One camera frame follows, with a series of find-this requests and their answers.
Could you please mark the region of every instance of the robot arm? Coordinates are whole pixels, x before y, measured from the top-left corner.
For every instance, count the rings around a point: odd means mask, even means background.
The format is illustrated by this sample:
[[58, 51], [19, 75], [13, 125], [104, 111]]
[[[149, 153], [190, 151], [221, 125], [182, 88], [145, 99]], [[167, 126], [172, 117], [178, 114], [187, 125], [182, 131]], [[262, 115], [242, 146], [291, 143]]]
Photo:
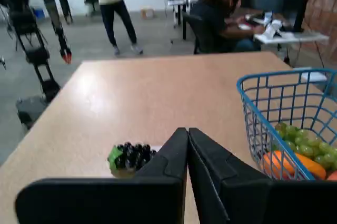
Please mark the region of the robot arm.
[[72, 59], [72, 52], [70, 48], [68, 47], [66, 38], [64, 36], [64, 32], [63, 32], [62, 24], [60, 21], [60, 16], [58, 15], [56, 3], [54, 0], [44, 0], [44, 4], [46, 5], [47, 11], [51, 18], [55, 34], [58, 36], [58, 41], [61, 47], [60, 48], [61, 57], [66, 63], [70, 64], [71, 59]]

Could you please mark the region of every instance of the red brick wall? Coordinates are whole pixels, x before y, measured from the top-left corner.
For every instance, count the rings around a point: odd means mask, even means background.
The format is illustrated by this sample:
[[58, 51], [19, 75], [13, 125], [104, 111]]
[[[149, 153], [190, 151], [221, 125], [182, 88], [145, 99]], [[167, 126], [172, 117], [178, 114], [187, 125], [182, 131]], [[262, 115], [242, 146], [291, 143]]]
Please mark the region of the red brick wall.
[[[319, 47], [326, 60], [337, 62], [337, 0], [309, 0], [305, 22], [311, 29], [330, 36], [329, 44], [320, 43]], [[315, 49], [313, 43], [305, 46]]]

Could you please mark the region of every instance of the concrete floor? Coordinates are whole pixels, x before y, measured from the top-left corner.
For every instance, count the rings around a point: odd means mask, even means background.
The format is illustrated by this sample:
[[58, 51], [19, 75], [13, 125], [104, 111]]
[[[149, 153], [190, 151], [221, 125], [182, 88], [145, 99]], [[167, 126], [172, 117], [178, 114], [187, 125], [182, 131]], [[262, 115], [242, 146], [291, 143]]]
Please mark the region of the concrete floor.
[[[117, 17], [115, 36], [121, 50], [118, 59], [131, 57], [153, 57], [187, 55], [193, 53], [194, 37], [191, 30], [187, 31], [187, 41], [182, 41], [181, 28], [173, 28], [173, 16], [169, 13], [158, 13], [153, 20], [142, 20], [139, 13], [132, 14], [133, 23], [138, 35], [138, 42], [144, 49], [144, 55], [134, 55], [130, 49], [123, 23]], [[73, 52], [71, 65], [66, 65], [60, 57], [58, 40], [49, 21], [39, 24], [42, 33], [48, 41], [51, 54], [50, 65], [57, 82], [63, 86], [77, 67], [85, 60], [117, 59], [113, 55], [107, 39], [104, 26], [99, 16], [93, 19], [78, 17], [70, 26], [64, 24], [64, 30]], [[5, 71], [0, 66], [0, 165], [13, 152], [24, 137], [23, 129], [15, 108], [19, 98], [41, 94], [41, 88], [34, 69], [27, 64], [25, 55], [19, 48], [15, 52], [15, 40], [7, 35], [6, 26], [0, 24], [0, 56], [7, 64]], [[298, 65], [320, 66], [316, 55], [302, 52]]]

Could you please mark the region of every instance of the person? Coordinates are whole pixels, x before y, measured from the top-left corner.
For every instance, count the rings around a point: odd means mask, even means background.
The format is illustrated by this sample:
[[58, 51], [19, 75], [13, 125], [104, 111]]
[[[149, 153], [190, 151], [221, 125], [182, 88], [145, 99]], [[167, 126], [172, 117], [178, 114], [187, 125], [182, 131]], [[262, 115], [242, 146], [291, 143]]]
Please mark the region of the person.
[[114, 35], [114, 15], [115, 12], [121, 17], [127, 34], [131, 40], [131, 49], [137, 54], [143, 54], [143, 50], [137, 45], [135, 29], [132, 25], [130, 15], [127, 11], [124, 0], [98, 0], [101, 8], [102, 19], [108, 38], [113, 45], [115, 55], [120, 54]]
[[230, 14], [230, 0], [199, 0], [192, 7], [190, 14], [201, 17], [209, 25], [214, 36], [214, 43], [219, 52], [254, 52], [261, 47], [252, 40], [254, 34], [263, 34], [263, 26], [251, 30], [239, 29], [244, 17], [226, 20]]

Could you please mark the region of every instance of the beige table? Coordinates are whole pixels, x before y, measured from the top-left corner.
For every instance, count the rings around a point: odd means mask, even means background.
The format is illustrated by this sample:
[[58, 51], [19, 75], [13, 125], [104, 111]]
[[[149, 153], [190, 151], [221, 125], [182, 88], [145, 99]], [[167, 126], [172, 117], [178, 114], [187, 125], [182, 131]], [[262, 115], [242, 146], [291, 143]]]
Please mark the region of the beige table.
[[[110, 177], [112, 146], [162, 145], [195, 126], [255, 167], [238, 78], [288, 70], [272, 53], [85, 62], [0, 168], [0, 220], [16, 222], [20, 189], [45, 177]], [[190, 184], [186, 223], [198, 223]]]

